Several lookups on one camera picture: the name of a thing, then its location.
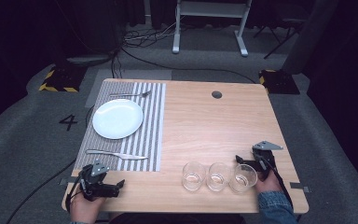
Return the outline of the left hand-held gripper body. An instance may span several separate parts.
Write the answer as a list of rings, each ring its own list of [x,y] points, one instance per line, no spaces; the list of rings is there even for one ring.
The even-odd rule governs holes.
[[[80,188],[85,199],[94,201],[97,197],[108,197],[108,187],[103,183],[109,168],[99,159],[86,165],[80,173]]]

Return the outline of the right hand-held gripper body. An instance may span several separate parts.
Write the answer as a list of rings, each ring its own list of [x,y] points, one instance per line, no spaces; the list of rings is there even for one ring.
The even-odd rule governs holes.
[[[269,141],[261,141],[252,146],[253,155],[256,163],[259,165],[261,178],[266,179],[269,171],[276,170],[276,162],[273,150],[283,150],[283,147],[270,143]]]

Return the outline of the clear drinking glass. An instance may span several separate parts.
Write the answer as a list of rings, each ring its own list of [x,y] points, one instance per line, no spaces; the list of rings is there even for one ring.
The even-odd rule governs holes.
[[[227,186],[230,179],[231,168],[222,162],[216,162],[210,166],[206,182],[210,190],[218,192]]]
[[[182,184],[189,191],[198,190],[206,176],[204,166],[195,161],[188,162],[183,168]]]
[[[235,193],[244,193],[257,183],[257,179],[257,173],[252,166],[239,164],[234,168],[229,186]]]

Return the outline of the person's right hand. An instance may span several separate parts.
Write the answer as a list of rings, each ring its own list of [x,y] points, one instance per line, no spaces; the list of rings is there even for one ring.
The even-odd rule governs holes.
[[[268,177],[264,181],[259,180],[255,185],[255,189],[258,193],[267,191],[282,191],[280,182],[273,171],[269,172]]]

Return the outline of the person's left hand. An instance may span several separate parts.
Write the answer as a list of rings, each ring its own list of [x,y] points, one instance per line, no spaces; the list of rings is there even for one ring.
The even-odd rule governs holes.
[[[105,198],[97,198],[91,202],[85,199],[82,193],[78,193],[70,204],[71,221],[81,224],[94,224],[105,201]]]

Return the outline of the grey tape piece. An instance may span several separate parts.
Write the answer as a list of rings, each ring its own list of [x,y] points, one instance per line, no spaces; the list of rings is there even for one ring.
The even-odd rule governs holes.
[[[58,185],[60,186],[67,186],[69,183],[74,183],[75,182],[75,178],[74,177],[68,177],[68,178],[61,178],[58,182]]]
[[[290,182],[291,189],[302,189],[305,193],[310,193],[310,188],[303,186],[301,183]]]

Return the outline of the silver table knife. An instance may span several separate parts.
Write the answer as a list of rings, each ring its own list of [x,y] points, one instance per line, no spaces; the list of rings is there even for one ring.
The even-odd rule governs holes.
[[[117,152],[111,152],[111,151],[105,151],[105,150],[98,150],[98,149],[87,149],[86,154],[99,154],[99,155],[109,155],[109,156],[115,156],[122,160],[132,160],[132,161],[139,161],[139,160],[147,160],[148,157],[146,156],[136,156],[131,154],[125,154],[125,153],[117,153]]]

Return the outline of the white round plate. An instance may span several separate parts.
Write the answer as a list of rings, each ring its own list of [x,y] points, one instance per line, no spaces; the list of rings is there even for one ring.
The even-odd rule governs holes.
[[[138,104],[128,99],[116,99],[96,110],[92,127],[101,137],[117,140],[135,133],[143,119],[144,112]]]

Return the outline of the grey striped placemat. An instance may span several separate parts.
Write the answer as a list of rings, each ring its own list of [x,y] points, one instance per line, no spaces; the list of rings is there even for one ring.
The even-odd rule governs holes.
[[[109,97],[112,93],[141,93],[151,91],[147,97]],[[102,83],[90,122],[79,149],[75,168],[77,170],[93,163],[96,159],[115,171],[157,172],[160,170],[162,131],[164,121],[166,85],[157,82],[112,82]],[[108,139],[98,135],[92,127],[92,118],[103,104],[128,99],[138,104],[144,112],[143,123],[133,134],[121,139]],[[87,149],[98,149],[136,156],[146,156],[147,160],[122,160],[115,156],[86,154]]]

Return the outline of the silver fork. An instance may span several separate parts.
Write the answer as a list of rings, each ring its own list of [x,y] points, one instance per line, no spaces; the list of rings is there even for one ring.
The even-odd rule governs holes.
[[[141,93],[112,93],[109,94],[109,97],[147,97],[151,91],[145,91]]]

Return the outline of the black folding stand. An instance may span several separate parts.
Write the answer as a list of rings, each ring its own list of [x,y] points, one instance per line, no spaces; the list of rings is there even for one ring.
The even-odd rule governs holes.
[[[254,34],[254,38],[256,38],[264,31],[270,31],[277,41],[277,45],[273,47],[264,58],[267,59],[294,35],[297,35],[301,31],[308,17],[309,15],[307,12],[300,12],[299,10],[285,11],[283,9],[273,9],[267,23],[262,25]]]

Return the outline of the white metal stand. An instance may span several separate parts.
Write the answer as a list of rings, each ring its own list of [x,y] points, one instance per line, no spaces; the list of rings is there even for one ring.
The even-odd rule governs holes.
[[[247,22],[253,0],[245,0],[243,4],[234,3],[212,3],[212,2],[191,2],[177,0],[175,8],[175,31],[172,43],[172,52],[177,54],[180,51],[181,18],[184,16],[216,17],[241,19],[240,28],[234,31],[237,44],[242,57],[249,55],[245,46],[242,34]]]

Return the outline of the black yellow-striped base plate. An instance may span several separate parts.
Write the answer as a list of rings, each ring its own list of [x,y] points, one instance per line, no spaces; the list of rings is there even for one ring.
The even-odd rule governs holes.
[[[53,66],[39,87],[41,91],[79,92],[87,67],[60,68]]]
[[[282,70],[265,69],[258,73],[260,84],[270,94],[299,94],[299,89],[291,75]]]

